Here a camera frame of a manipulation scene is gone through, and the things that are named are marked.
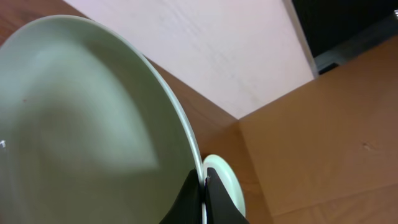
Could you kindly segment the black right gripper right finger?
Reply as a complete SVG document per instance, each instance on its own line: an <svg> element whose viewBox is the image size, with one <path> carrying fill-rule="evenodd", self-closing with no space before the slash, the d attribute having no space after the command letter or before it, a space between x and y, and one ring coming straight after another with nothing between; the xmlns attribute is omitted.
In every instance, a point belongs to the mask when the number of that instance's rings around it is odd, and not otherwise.
<svg viewBox="0 0 398 224"><path fill-rule="evenodd" d="M205 205L207 224L249 224L234 205L214 168L207 169Z"/></svg>

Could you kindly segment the pale green plate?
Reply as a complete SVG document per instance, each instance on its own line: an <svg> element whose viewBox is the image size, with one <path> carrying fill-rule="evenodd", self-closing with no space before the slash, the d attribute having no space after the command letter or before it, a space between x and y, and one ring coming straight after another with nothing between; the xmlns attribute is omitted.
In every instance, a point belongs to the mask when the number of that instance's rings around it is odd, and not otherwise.
<svg viewBox="0 0 398 224"><path fill-rule="evenodd" d="M234 205L246 219L246 205L243 191L230 165L222 157L212 154L207 156L203 161L203 171L206 178L208 168L214 168L216 170Z"/></svg>

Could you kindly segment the light blue plate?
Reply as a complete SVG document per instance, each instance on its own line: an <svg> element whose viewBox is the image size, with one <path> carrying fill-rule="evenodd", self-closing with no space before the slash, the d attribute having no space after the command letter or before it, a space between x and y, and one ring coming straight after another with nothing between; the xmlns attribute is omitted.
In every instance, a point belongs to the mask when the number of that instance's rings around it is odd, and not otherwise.
<svg viewBox="0 0 398 224"><path fill-rule="evenodd" d="M190 171L181 104L120 35L57 15L2 44L2 223L158 223Z"/></svg>

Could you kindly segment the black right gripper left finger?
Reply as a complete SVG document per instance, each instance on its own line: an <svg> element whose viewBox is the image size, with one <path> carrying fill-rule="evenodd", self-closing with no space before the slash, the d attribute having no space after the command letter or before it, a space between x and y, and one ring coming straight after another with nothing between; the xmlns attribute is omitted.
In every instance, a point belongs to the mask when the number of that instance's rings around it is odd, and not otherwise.
<svg viewBox="0 0 398 224"><path fill-rule="evenodd" d="M171 209L160 224L201 224L201 186L197 170L191 170Z"/></svg>

